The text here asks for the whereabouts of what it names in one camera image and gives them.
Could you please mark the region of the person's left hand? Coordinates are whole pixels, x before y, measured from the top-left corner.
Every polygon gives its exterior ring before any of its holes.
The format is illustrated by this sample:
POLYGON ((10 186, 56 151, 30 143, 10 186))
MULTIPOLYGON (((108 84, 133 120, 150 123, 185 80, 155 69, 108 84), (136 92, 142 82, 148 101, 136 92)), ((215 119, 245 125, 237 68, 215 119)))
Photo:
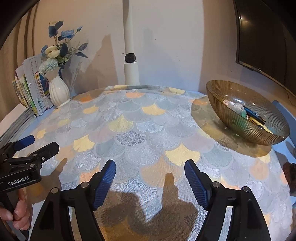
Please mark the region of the person's left hand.
POLYGON ((28 230, 31 227, 31 210, 28 207, 27 192, 24 189, 18 190, 18 202, 13 213, 1 207, 1 219, 12 221, 17 230, 28 230))

